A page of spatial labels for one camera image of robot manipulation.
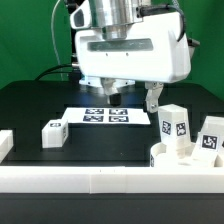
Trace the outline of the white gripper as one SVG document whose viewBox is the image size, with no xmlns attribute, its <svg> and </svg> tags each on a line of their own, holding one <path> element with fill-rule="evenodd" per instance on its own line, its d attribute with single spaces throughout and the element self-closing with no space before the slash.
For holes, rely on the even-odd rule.
<svg viewBox="0 0 224 224">
<path fill-rule="evenodd" d="M 121 104 L 112 78 L 149 81 L 145 105 L 155 113 L 163 83 L 183 80 L 191 70 L 187 38 L 180 29 L 180 15 L 174 12 L 145 17 L 128 27 L 124 40 L 105 41 L 98 29 L 79 31 L 75 44 L 80 69 L 86 76 L 101 77 L 111 106 Z"/>
</svg>

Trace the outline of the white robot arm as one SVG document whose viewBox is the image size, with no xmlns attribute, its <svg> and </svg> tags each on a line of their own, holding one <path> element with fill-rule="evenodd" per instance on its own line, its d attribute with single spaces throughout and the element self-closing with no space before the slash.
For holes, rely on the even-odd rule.
<svg viewBox="0 0 224 224">
<path fill-rule="evenodd" d="M 110 104 L 120 103 L 117 80 L 145 83 L 145 106 L 158 110 L 165 83 L 185 79 L 191 70 L 182 10 L 145 0 L 85 0 L 70 16 L 76 30 L 79 68 L 97 77 Z"/>
</svg>

